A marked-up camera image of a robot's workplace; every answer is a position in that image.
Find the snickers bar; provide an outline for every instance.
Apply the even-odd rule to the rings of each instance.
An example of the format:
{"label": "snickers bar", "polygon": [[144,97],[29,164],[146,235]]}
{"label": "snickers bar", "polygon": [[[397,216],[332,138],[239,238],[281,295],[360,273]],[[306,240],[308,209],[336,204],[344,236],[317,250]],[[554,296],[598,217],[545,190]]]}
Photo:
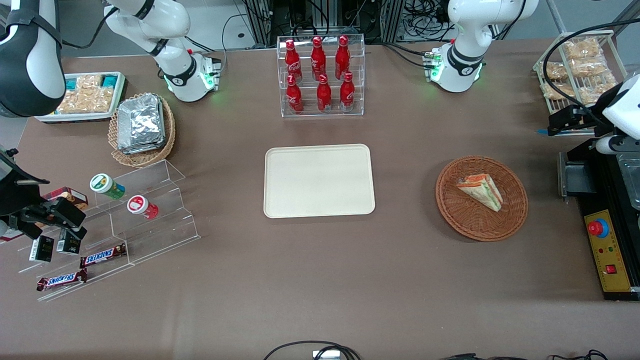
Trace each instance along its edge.
{"label": "snickers bar", "polygon": [[43,277],[40,279],[40,281],[38,281],[38,287],[36,289],[38,291],[44,291],[55,288],[56,286],[65,286],[79,281],[86,282],[85,269],[62,276]]}
{"label": "snickers bar", "polygon": [[100,251],[96,254],[89,255],[86,258],[80,258],[80,268],[84,269],[87,266],[94,265],[101,261],[109,260],[111,258],[115,258],[117,256],[122,256],[127,254],[127,246],[125,243],[122,243],[116,247],[112,247],[110,249]]}

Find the red switch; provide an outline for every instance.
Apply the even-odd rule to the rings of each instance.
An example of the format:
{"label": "red switch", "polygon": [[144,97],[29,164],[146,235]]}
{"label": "red switch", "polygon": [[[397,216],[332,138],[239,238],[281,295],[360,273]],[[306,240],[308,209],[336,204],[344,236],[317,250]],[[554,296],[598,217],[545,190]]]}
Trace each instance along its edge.
{"label": "red switch", "polygon": [[587,230],[589,234],[598,236],[604,232],[604,226],[602,226],[601,222],[594,220],[587,225]]}

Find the acrylic bottle rack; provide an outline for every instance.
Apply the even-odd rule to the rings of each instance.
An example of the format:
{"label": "acrylic bottle rack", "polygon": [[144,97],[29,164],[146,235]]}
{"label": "acrylic bottle rack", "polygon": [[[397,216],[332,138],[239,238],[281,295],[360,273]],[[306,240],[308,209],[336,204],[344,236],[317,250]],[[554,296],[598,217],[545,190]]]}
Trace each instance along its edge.
{"label": "acrylic bottle rack", "polygon": [[[311,71],[311,50],[313,50],[312,39],[314,35],[301,35],[294,37],[278,37],[276,48],[278,57],[278,86],[280,89],[280,111],[283,117],[309,117],[309,116],[336,116],[336,115],[362,115],[364,114],[364,35],[347,34],[349,37],[349,53],[351,61],[349,71],[353,73],[353,84],[355,85],[353,110],[345,113],[340,110],[340,86],[342,80],[335,78],[335,53],[338,49],[338,38],[340,35],[323,36],[323,49],[326,55],[326,74],[331,87],[332,106],[331,112],[321,113],[317,107],[316,90],[318,82]],[[287,49],[285,41],[293,39],[296,44],[296,51],[300,56],[302,68],[302,84],[298,84],[302,92],[302,101],[305,109],[300,114],[295,114],[289,107],[287,100],[287,64],[285,55]]]}

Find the red emergency stop button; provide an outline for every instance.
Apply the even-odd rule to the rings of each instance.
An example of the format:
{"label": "red emergency stop button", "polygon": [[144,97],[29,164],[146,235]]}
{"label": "red emergency stop button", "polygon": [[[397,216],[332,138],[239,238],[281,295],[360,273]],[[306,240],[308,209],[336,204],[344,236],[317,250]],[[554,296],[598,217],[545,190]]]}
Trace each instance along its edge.
{"label": "red emergency stop button", "polygon": [[587,231],[593,236],[605,238],[609,235],[609,224],[604,219],[597,218],[587,224]]}

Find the clear acrylic display stand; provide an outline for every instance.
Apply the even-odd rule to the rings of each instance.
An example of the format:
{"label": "clear acrylic display stand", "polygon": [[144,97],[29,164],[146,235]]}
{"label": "clear acrylic display stand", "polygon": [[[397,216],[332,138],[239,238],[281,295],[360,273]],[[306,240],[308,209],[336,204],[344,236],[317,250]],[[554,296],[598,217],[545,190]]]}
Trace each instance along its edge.
{"label": "clear acrylic display stand", "polygon": [[[18,250],[19,273],[30,275],[33,291],[40,296],[38,300],[57,299],[199,239],[193,215],[184,207],[180,188],[175,184],[181,179],[184,179],[184,175],[166,160],[115,177],[114,180],[125,187],[125,195],[118,200],[111,200],[102,194],[95,194],[97,206],[85,211],[87,216],[83,226],[87,229],[87,235],[82,240],[79,255],[54,251],[50,263],[34,263],[29,261],[30,244]],[[126,203],[133,195],[143,195],[157,205],[158,216],[146,220],[142,215],[130,213]],[[54,238],[57,244],[60,230],[46,227],[42,234]],[[122,243],[127,246],[127,255],[87,267],[86,283],[76,282],[41,293],[35,290],[41,277],[77,272],[80,270],[81,256],[89,256]]]}
{"label": "clear acrylic display stand", "polygon": [[[324,36],[323,49],[326,55],[326,74],[331,87],[332,106],[331,112],[323,114],[317,107],[316,90],[318,82],[311,71],[311,50],[313,50],[312,39],[314,35],[301,35],[295,37],[278,37],[278,82],[280,87],[280,111],[283,117],[308,117],[308,116],[336,116],[336,115],[362,115],[364,114],[364,35],[346,34],[349,37],[349,53],[351,62],[349,70],[353,73],[353,84],[355,85],[353,110],[345,113],[340,110],[340,86],[342,80],[335,78],[335,52],[338,49],[338,37],[340,35]],[[289,107],[287,100],[287,64],[284,61],[287,49],[285,41],[293,39],[296,43],[296,51],[300,55],[302,67],[302,84],[298,84],[302,92],[302,101],[305,109],[301,114],[295,114]]]}

